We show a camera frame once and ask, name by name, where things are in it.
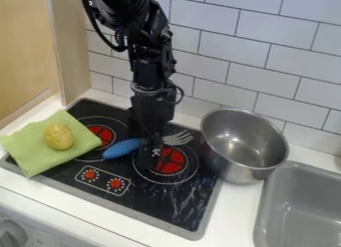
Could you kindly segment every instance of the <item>green towel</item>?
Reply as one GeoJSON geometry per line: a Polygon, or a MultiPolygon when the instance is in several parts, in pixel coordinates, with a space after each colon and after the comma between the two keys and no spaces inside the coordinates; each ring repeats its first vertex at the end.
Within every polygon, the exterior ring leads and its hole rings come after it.
{"type": "Polygon", "coordinates": [[[97,136],[65,111],[58,111],[42,122],[29,123],[9,136],[0,137],[0,142],[27,177],[74,159],[102,143],[97,136]],[[66,124],[75,137],[74,145],[67,150],[49,147],[43,139],[44,129],[49,124],[66,124]]]}

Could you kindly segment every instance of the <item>sink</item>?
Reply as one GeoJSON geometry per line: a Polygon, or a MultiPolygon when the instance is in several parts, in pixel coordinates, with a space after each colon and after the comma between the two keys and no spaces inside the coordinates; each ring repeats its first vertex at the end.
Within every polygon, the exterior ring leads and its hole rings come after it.
{"type": "Polygon", "coordinates": [[[341,247],[341,174],[288,161],[266,181],[256,247],[341,247]]]}

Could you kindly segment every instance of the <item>white countertop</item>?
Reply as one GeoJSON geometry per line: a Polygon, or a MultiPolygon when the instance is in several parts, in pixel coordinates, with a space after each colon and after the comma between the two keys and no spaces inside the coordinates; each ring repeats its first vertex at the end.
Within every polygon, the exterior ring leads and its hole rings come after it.
{"type": "MultiPolygon", "coordinates": [[[[122,108],[130,106],[127,99],[96,90],[88,90],[83,97],[122,108]]],[[[60,98],[55,96],[0,130],[0,135],[11,133],[29,122],[41,121],[63,108],[60,98]]],[[[174,122],[199,126],[199,119],[184,115],[176,115],[174,122]]],[[[5,154],[0,145],[0,158],[5,154]]],[[[341,172],[340,157],[309,148],[290,145],[289,159],[341,172]]],[[[185,240],[3,168],[0,168],[0,206],[10,207],[96,246],[253,247],[252,231],[262,186],[262,183],[250,186],[225,183],[206,232],[198,241],[185,240]]]]}

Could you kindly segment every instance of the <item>metal bowl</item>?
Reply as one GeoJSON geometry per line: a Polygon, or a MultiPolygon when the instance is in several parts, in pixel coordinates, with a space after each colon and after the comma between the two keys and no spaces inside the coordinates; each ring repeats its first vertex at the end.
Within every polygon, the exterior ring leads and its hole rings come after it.
{"type": "Polygon", "coordinates": [[[213,111],[202,119],[201,131],[205,162],[220,178],[236,184],[265,179],[289,153],[281,131],[247,111],[213,111]]]}

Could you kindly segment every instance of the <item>stovetop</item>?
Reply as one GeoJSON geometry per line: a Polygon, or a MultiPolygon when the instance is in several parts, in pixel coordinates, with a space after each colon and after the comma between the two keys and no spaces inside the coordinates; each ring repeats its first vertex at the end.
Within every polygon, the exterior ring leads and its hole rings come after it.
{"type": "MultiPolygon", "coordinates": [[[[165,146],[155,168],[140,170],[136,153],[102,159],[107,147],[132,137],[126,111],[80,100],[68,112],[96,134],[102,145],[36,176],[35,180],[186,239],[202,237],[220,181],[200,159],[199,131],[189,129],[193,141],[177,147],[165,146]]],[[[185,129],[167,124],[165,135],[185,129]]],[[[10,156],[2,165],[18,171],[10,156]]]]}

